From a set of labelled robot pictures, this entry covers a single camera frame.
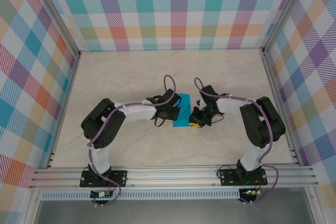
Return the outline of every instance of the aluminum frame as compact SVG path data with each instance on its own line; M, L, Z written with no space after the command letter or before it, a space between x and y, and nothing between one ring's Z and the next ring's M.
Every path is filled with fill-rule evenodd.
M275 83L275 76L273 72L271 71L271 65L269 63L269 60L267 58L267 53L263 49L259 50L261 60L264 65L265 73L267 76L267 79L269 81L269 85L271 87L271 91L273 94L273 97L275 99L277 111L279 112L281 118L283 119L283 122L286 126L286 139L288 142L288 145L290 147L290 150L293 150L295 152L295 158L297 159L297 162L302 167L305 167L303 164L303 159L300 155L300 152L298 151L299 147L297 146L296 142L294 141L293 137L293 131L290 127L290 124L288 122L288 119L285 114L285 108L281 101L281 95L279 93L279 90L276 87ZM312 211L313 217L315 219L315 222L318 224L327 224L327 221L325 219L325 215L323 213L323 197L322 192L320 188L318 187L305 187L306 195L308 198L308 202L310 205L310 209Z
M279 170L277 187L318 186L310 166L296 164L274 165ZM220 166L163 166L163 167L113 167L127 170L127 184L122 190L133 189L204 189L204 188L251 188L253 186L221 186L216 172ZM84 167L39 169L36 171L31 190L83 190L79 187ZM274 184L276 173L266 168L268 185Z
M283 8L282 14L275 24L273 30L271 31L268 40L265 43L264 50L267 53L268 50L272 47L276 39L278 38L283 26L285 25L288 17L291 15L294 7L296 6L298 0L287 0L285 7Z
M56 6L54 5L53 0L41 0L43 5L45 6L46 10L48 11L49 15L51 16L52 20L54 21L55 25L60 31L60 34L64 38L65 42L67 43L69 49L71 52L77 56L77 58L80 57L80 50L77 47L74 39L72 38L72 35L70 31L68 30L66 24L64 23L60 13L57 11Z

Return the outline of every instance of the black mounting plate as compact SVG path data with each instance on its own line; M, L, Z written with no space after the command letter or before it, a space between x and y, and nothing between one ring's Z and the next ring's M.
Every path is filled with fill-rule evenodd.
M264 169L260 169L260 172L246 183L240 181L235 169L220 169L219 177L221 178L220 184L222 186L259 186L259 181L255 179L256 177L260 179L262 186L268 184Z
M127 171L126 170L108 170L104 174L102 174L104 177L109 178L112 181L117 182L120 187L126 186L127 181ZM108 181L105 179L100 178L96 173L94 173L93 170L83 170L79 187L111 187L114 188L113 185L111 185Z

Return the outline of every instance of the plaid wall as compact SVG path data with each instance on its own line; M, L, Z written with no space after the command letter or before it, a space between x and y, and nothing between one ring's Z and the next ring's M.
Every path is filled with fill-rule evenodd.
M0 0L0 223L47 158L75 57L40 0Z
M288 0L282 0L282 1L281 1L281 4L280 4L279 7L278 7L278 10L277 10L277 12L276 12L276 14L275 14L275 16L274 16L274 18L273 18L273 20L272 20L272 23L270 24L270 26L269 26L269 28L268 28L268 30L267 30L267 32L266 32L266 36L264 37L264 39L263 39L263 41L262 41L262 43L261 43L261 47L265 47L265 44L266 44L266 42L267 42L267 39L269 38L269 35L270 35L271 32L273 31L274 25L278 22L278 20L279 20L281 14L282 14L282 12L283 12L283 10L284 10L285 5L287 4L287 1L288 1Z
M299 0L269 60L300 154L336 223L336 0Z
M85 50L259 48L267 18L279 7L276 0L54 2L71 12L63 17Z

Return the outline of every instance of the table surface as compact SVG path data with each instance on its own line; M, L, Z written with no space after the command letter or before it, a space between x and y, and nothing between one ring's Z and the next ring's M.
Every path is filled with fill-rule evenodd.
M52 166L86 166L83 119L104 98L128 103L163 94L165 74L173 76L177 92L190 94L192 107L200 98L195 77L217 93L273 100L257 49L84 52ZM153 120L141 120L121 127L109 157L111 166L236 164L249 144L240 116L226 114L221 122L201 129L173 127L171 121L155 127ZM264 163L291 162L282 136Z

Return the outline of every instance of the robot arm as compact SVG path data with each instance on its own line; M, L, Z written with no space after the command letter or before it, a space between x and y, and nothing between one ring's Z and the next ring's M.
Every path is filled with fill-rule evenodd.
M211 85L201 89L205 93L218 95ZM262 117L260 110L251 102L239 101L228 98L209 97L201 93L201 100L197 101L198 106L194 107L189 118L189 124L195 127L211 126L212 118L215 115L225 113L241 115L243 118L246 134L251 142L244 156L238 160L236 173L240 181L244 184L254 178L261 169L259 162L261 156L269 149L269 131ZM267 116L276 142L285 133L285 125L274 108L272 102L267 97L256 100Z
M155 120L155 124L158 119L162 119L163 122L165 120L177 120L180 108L175 106L175 103L181 99L178 94L175 94L169 103L155 106L155 104L167 101L172 94L173 90L168 89L163 96L157 95L146 98L139 105L124 106L112 114L104 130L94 141L91 150L92 163L99 173L103 174L110 169L108 146L116 137L122 124L141 119ZM112 110L120 106L122 104L113 103L110 99L103 99L83 120L81 128L84 131L84 136L88 140L92 140L102 127L103 119L107 118Z

